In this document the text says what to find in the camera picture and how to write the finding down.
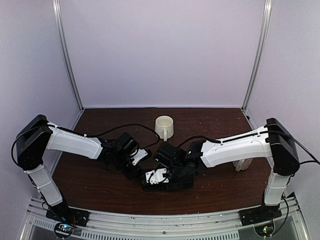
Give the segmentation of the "black zippered tool case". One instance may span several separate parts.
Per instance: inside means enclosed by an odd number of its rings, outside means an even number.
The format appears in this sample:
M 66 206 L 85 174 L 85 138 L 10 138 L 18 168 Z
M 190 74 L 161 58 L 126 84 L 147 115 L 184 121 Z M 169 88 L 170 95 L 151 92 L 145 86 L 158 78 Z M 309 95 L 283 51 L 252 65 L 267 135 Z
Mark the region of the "black zippered tool case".
M 169 179 L 169 175 L 167 171 L 167 178 L 169 180 L 168 183 L 151 185 L 147 183 L 145 173 L 142 173 L 139 178 L 141 188 L 145 192 L 172 192 L 172 191 L 190 189 L 194 186 L 194 177 L 192 175 L 185 176 L 178 180 L 172 180 L 172 179 Z

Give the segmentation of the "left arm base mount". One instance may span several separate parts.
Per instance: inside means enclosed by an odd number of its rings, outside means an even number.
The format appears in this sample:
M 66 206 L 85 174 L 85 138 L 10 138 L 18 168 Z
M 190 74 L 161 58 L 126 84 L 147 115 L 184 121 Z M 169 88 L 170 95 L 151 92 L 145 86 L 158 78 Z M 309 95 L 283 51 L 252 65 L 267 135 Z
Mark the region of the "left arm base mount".
M 72 226 L 86 227 L 90 213 L 86 210 L 69 207 L 66 201 L 55 206 L 48 206 L 47 218 Z

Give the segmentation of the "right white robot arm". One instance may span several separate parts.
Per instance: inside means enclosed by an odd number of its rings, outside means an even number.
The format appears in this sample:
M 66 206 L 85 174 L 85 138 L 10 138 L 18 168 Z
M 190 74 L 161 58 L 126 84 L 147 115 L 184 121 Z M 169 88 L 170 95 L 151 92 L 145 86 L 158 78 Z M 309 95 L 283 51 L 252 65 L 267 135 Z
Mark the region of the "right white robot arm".
M 300 169 L 293 136 L 276 119 L 250 132 L 220 139 L 197 139 L 187 150 L 167 142 L 154 154 L 157 169 L 140 178 L 144 191 L 175 191 L 193 186 L 194 175 L 218 165 L 255 158 L 272 158 L 273 167 L 263 192 L 262 206 L 256 210 L 259 220 L 268 220 L 281 202 L 290 176 Z

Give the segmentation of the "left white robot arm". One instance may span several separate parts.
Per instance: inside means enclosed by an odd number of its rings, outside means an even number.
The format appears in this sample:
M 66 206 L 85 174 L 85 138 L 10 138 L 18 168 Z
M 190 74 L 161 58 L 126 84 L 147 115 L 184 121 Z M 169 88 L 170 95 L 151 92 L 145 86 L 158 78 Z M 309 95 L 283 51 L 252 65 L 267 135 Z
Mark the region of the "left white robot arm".
M 12 161 L 28 175 L 44 197 L 49 210 L 61 222 L 69 221 L 72 211 L 44 164 L 43 155 L 48 150 L 75 154 L 97 160 L 106 166 L 111 165 L 128 180 L 140 175 L 139 162 L 152 155 L 127 132 L 116 139 L 106 140 L 76 133 L 48 121 L 45 115 L 37 115 L 16 136 L 10 154 Z

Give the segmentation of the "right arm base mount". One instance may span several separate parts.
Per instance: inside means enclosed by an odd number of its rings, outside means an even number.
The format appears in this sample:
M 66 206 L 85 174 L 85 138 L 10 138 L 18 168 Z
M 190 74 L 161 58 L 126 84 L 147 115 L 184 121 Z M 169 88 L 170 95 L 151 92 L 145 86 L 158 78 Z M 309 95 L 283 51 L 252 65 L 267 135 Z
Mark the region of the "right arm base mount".
M 238 213 L 242 226 L 255 225 L 282 216 L 280 204 L 268 206 L 262 203 L 260 206 L 243 209 Z

